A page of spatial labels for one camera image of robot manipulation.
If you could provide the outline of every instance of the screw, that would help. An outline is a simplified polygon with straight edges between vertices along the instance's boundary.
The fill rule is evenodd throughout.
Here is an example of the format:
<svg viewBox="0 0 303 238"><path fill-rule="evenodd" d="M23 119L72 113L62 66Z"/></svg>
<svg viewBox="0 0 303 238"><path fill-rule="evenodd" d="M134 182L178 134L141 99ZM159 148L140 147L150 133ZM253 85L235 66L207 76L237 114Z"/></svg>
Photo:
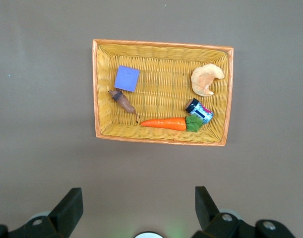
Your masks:
<svg viewBox="0 0 303 238"><path fill-rule="evenodd" d="M230 214L223 214L222 218L226 222L231 222L233 220Z"/></svg>
<svg viewBox="0 0 303 238"><path fill-rule="evenodd" d="M272 231L276 229L275 225L272 222L265 221L262 224L265 228L270 229Z"/></svg>
<svg viewBox="0 0 303 238"><path fill-rule="evenodd" d="M32 223L32 225L33 226L37 226L37 225L39 225L39 224L41 224L42 223L42 220L41 219L37 219L37 220L35 220L33 223Z"/></svg>

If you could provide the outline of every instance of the light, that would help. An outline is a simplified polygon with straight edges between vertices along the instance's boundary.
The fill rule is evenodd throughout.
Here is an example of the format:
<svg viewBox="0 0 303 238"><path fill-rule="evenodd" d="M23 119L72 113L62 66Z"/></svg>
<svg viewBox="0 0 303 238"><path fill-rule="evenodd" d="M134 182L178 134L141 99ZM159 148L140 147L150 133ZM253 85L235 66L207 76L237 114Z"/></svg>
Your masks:
<svg viewBox="0 0 303 238"><path fill-rule="evenodd" d="M135 238L163 238L163 237L154 232L143 232L135 236Z"/></svg>

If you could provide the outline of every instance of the small jar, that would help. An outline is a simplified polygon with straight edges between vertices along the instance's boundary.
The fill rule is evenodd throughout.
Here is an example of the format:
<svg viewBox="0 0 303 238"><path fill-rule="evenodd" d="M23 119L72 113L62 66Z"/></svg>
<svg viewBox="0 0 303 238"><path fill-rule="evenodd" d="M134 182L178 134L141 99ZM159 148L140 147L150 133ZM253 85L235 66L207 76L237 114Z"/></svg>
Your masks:
<svg viewBox="0 0 303 238"><path fill-rule="evenodd" d="M197 99L191 99L185 107L185 110L191 115L201 118L203 124L207 124L213 118L213 112L204 107Z"/></svg>

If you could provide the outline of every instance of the carrot leaves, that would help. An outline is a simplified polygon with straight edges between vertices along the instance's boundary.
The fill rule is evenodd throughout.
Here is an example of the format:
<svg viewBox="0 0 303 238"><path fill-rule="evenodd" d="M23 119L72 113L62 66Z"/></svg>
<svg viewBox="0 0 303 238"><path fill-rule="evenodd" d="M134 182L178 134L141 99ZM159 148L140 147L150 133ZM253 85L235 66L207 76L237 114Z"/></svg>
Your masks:
<svg viewBox="0 0 303 238"><path fill-rule="evenodd" d="M187 131L197 132L197 130L199 130L200 127L203 125L202 119L198 118L196 115L188 116L185 119L185 122Z"/></svg>

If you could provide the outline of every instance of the toy food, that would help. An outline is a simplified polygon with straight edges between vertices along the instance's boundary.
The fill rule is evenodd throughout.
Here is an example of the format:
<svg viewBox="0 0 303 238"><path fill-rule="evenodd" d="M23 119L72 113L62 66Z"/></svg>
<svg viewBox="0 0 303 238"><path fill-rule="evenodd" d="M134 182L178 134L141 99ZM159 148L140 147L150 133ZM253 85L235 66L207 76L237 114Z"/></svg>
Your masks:
<svg viewBox="0 0 303 238"><path fill-rule="evenodd" d="M166 118L166 119L151 119L145 120L140 125L156 128L165 128L179 131L194 131L203 125L203 122L196 115L187 118Z"/></svg>
<svg viewBox="0 0 303 238"><path fill-rule="evenodd" d="M138 123L138 114L135 108L130 104L127 97L119 90L109 90L109 94L111 95L112 99L118 103L122 108L125 109L128 113L133 113L136 115L136 122Z"/></svg>
<svg viewBox="0 0 303 238"><path fill-rule="evenodd" d="M212 96L214 93L209 90L209 86L215 78L224 78L224 73L218 66L209 63L196 68L191 76L193 91L202 97Z"/></svg>
<svg viewBox="0 0 303 238"><path fill-rule="evenodd" d="M203 106L196 98L191 99L185 107L185 110L191 115L196 115L202 119L203 124L209 123L214 116L214 113Z"/></svg>

